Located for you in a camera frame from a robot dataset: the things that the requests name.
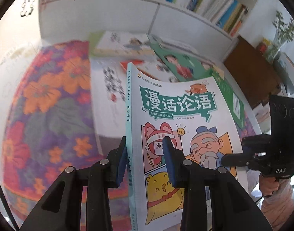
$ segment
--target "metal screw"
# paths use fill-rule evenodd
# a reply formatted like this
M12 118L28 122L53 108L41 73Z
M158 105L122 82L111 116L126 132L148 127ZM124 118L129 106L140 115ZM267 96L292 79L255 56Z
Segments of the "metal screw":
M192 161L191 160L189 160L189 159L185 159L185 160L183 160L183 162L182 162L184 165L186 165L186 166L189 166L189 165L191 165L192 164Z
M227 171L227 169L224 168L224 167L219 167L217 170L218 170L221 174L225 174L226 171Z
M108 159L102 159L102 160L100 160L100 164L101 165L106 165L107 163L109 163L109 160Z
M72 173L74 171L74 167L67 167L66 173Z

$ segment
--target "blue gripper pad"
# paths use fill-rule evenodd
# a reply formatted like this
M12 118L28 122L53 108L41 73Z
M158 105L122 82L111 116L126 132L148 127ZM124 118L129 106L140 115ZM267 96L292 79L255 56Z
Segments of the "blue gripper pad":
M172 186L176 186L176 174L175 174L175 165L174 165L174 147L170 137L165 136L162 141L163 145L163 154L166 163L166 169L168 173L169 181L171 182Z
M124 173L126 170L126 163L127 163L127 152L126 152L126 142L125 142L125 136L121 140L121 145L124 145L123 151L119 160L118 168L117 168L117 178L116 178L116 184L120 186L120 183L123 181Z

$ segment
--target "cartoon yellow chick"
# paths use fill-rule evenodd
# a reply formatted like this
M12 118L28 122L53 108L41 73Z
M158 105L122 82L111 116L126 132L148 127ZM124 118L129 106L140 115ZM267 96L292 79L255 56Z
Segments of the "cartoon yellow chick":
M146 225L154 219L183 208L184 188L174 188L167 172L149 174L147 180Z

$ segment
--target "pink sleeve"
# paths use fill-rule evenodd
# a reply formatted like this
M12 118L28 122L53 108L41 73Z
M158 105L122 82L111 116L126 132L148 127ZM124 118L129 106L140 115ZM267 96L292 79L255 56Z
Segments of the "pink sleeve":
M265 198L261 207L261 211L270 222L274 231L279 230L294 211L290 179L280 180L279 183L278 191L273 192L270 198Z

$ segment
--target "potted plant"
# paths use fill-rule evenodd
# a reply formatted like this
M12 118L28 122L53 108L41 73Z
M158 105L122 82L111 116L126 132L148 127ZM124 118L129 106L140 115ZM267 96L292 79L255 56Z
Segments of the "potted plant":
M270 64L273 63L273 60L279 53L281 47L283 47L285 43L294 40L294 20L292 18L290 18L290 22L284 23L282 12L276 11L276 19L272 24L276 28L275 37L272 44L264 53L264 57Z

